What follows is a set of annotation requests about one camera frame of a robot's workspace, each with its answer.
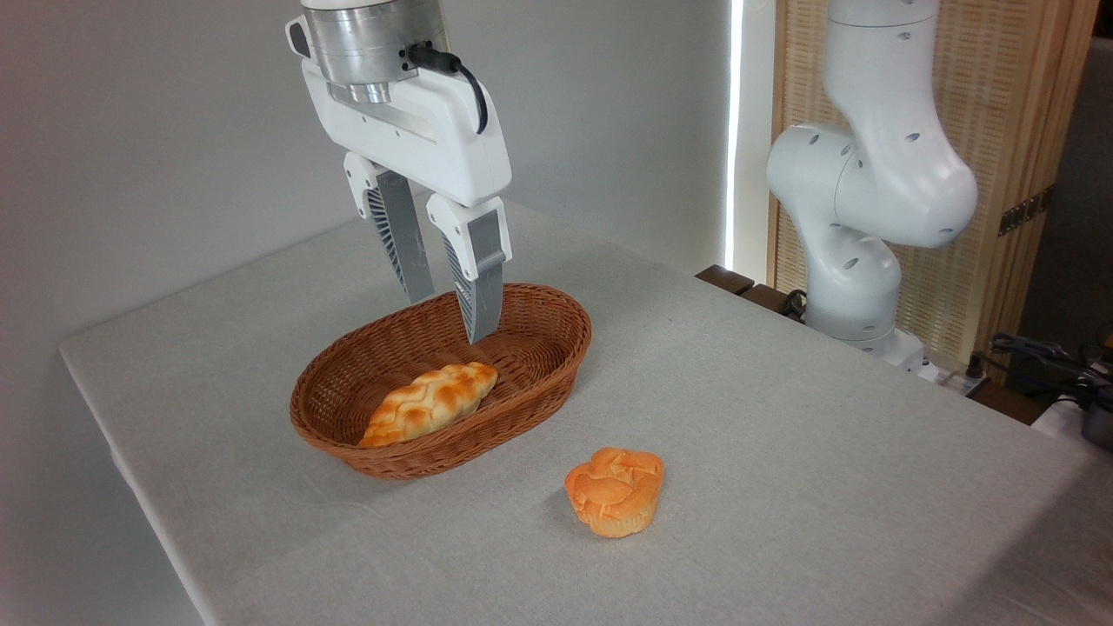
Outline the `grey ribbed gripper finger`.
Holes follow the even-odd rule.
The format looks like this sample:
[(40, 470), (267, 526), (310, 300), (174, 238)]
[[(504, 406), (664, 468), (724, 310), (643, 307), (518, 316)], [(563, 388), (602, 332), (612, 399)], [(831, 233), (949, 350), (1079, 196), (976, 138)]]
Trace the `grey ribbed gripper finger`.
[(465, 207), (441, 194), (429, 217), (442, 233), (470, 344), (498, 329), (503, 304), (503, 265), (512, 258), (504, 203), (494, 197)]
[(408, 180), (357, 153), (344, 170), (361, 218), (370, 219), (411, 303), (435, 292)]

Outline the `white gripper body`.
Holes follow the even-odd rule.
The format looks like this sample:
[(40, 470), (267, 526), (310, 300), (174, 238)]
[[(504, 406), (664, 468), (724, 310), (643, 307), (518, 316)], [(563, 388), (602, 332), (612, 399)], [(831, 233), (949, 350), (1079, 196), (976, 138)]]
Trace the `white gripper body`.
[(439, 14), (301, 14), (286, 25), (329, 139), (465, 206), (498, 196), (511, 163), (496, 107), (477, 123), (465, 76), (414, 63), (410, 49), (449, 51)]

